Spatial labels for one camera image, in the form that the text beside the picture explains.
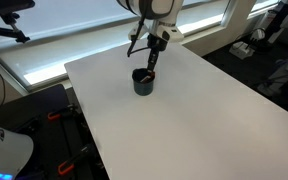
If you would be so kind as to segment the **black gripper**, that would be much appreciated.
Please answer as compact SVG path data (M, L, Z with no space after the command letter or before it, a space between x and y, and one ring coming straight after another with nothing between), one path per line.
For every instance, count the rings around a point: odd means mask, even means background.
M155 69L155 66L158 61L159 57L159 51L164 51L167 47L168 42L156 37L152 34L149 34L147 37L147 46L152 49L150 51L149 59L148 59L148 65L147 65L147 70L148 72L153 72Z

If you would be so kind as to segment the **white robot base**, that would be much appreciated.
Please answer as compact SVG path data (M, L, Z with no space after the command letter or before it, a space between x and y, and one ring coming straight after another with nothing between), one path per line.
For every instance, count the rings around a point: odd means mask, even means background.
M0 180L15 180L33 153L33 140L0 127Z

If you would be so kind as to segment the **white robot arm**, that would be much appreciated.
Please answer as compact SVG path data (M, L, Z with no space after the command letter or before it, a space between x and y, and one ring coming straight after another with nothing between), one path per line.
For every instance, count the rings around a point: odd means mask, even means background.
M178 29L177 16L184 0L116 0L124 9L137 15L140 20L129 32L131 45L127 56L134 53L134 46L145 33L147 47L150 49L147 70L153 72L159 53L164 51L168 43L179 42L184 38Z

